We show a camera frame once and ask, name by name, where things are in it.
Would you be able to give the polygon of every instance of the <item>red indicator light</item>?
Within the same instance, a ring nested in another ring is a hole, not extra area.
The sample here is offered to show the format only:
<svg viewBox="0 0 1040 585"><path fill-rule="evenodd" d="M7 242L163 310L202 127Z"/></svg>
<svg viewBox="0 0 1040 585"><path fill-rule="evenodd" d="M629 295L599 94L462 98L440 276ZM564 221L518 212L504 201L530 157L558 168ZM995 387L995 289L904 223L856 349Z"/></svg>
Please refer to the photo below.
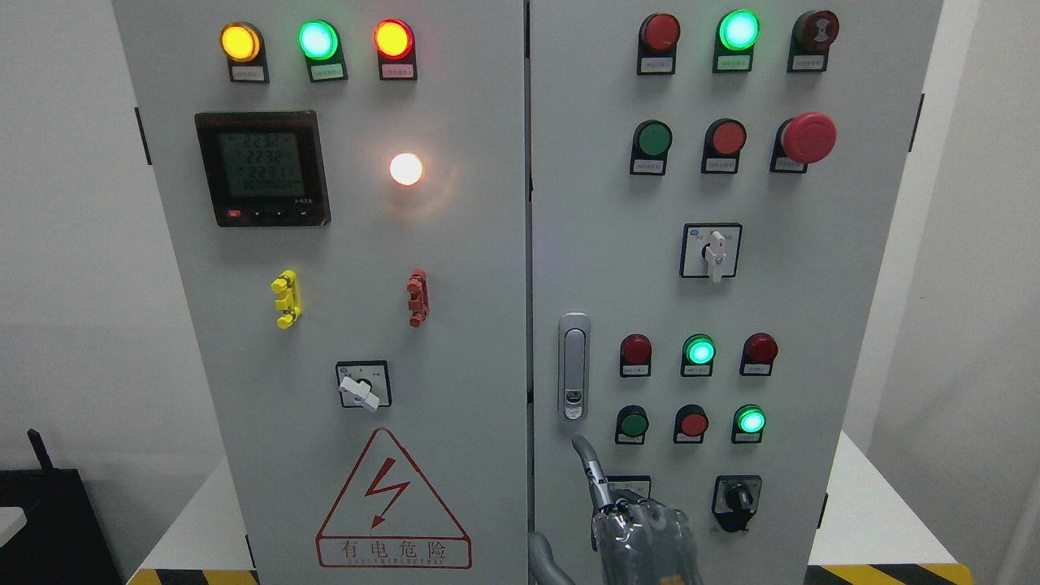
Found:
<svg viewBox="0 0 1040 585"><path fill-rule="evenodd" d="M388 59L402 59L415 47L412 28L397 19L387 19L375 27L372 35L375 50Z"/></svg>
<svg viewBox="0 0 1040 585"><path fill-rule="evenodd" d="M650 15L643 21L640 40L652 53L669 53L679 42L679 21L672 15Z"/></svg>
<svg viewBox="0 0 1040 585"><path fill-rule="evenodd" d="M629 335L621 341L621 357L629 365L644 365L650 361L653 352L650 339L639 333Z"/></svg>
<svg viewBox="0 0 1040 585"><path fill-rule="evenodd" d="M744 342L744 355L751 363L773 363L780 349L769 333L755 333Z"/></svg>

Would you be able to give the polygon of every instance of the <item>glowing white light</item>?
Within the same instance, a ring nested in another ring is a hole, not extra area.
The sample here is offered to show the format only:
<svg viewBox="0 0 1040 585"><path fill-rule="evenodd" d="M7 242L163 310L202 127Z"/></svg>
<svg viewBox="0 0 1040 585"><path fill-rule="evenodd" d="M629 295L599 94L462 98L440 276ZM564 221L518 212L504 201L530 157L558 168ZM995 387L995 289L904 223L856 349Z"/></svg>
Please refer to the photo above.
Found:
<svg viewBox="0 0 1040 585"><path fill-rule="evenodd" d="M411 152L402 152L390 161L390 177L398 183L409 186L422 178L422 160Z"/></svg>

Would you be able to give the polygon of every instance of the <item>electrical hazard warning sign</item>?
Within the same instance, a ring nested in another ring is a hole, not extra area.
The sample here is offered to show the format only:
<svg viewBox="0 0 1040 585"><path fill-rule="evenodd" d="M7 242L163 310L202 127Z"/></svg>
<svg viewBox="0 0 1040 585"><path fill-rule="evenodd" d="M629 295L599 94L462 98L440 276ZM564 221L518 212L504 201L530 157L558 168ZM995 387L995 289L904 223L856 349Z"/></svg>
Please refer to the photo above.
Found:
<svg viewBox="0 0 1040 585"><path fill-rule="evenodd" d="M389 429L375 429L315 538L324 567L470 568L472 542Z"/></svg>

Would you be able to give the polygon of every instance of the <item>illuminated green light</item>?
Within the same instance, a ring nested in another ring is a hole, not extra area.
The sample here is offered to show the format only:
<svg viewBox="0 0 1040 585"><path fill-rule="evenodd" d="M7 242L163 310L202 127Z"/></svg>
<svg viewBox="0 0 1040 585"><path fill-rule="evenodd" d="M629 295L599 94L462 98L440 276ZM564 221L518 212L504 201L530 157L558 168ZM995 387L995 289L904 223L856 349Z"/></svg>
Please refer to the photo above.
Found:
<svg viewBox="0 0 1040 585"><path fill-rule="evenodd" d="M760 433L765 427L765 413L757 406L745 406L736 411L736 426L745 433Z"/></svg>
<svg viewBox="0 0 1040 585"><path fill-rule="evenodd" d="M751 10L733 10L719 25L719 40L730 51L746 51L758 41L758 17Z"/></svg>
<svg viewBox="0 0 1040 585"><path fill-rule="evenodd" d="M324 21L308 21L300 27L296 35L304 54L316 61L323 61L336 54L339 35L331 24Z"/></svg>
<svg viewBox="0 0 1040 585"><path fill-rule="evenodd" d="M714 358L714 344L707 335L694 335L686 341L686 359L697 365L703 365Z"/></svg>

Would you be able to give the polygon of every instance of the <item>green indicator light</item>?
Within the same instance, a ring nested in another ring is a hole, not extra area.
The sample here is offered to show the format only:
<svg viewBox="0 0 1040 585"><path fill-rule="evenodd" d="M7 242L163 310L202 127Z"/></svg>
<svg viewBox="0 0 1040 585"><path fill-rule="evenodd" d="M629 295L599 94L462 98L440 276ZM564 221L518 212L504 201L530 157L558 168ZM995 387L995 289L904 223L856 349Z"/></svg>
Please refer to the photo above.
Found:
<svg viewBox="0 0 1040 585"><path fill-rule="evenodd" d="M650 425L647 419L639 414L629 414L621 421L621 434L626 437L635 438L647 432Z"/></svg>
<svg viewBox="0 0 1040 585"><path fill-rule="evenodd" d="M336 49L339 48L339 35L326 21L305 22L300 27L296 41L304 54L316 61L323 61L335 55Z"/></svg>
<svg viewBox="0 0 1040 585"><path fill-rule="evenodd" d="M672 146L672 132L664 124L648 124L640 132L640 150L649 156L659 156Z"/></svg>
<svg viewBox="0 0 1040 585"><path fill-rule="evenodd" d="M697 365L703 365L714 358L714 344L707 335L694 335L686 341L686 359Z"/></svg>
<svg viewBox="0 0 1040 585"><path fill-rule="evenodd" d="M757 406L745 406L736 411L736 426L745 433L760 433L765 427L765 413Z"/></svg>
<svg viewBox="0 0 1040 585"><path fill-rule="evenodd" d="M733 10L719 25L719 40L730 51L746 51L758 41L758 17L751 10Z"/></svg>

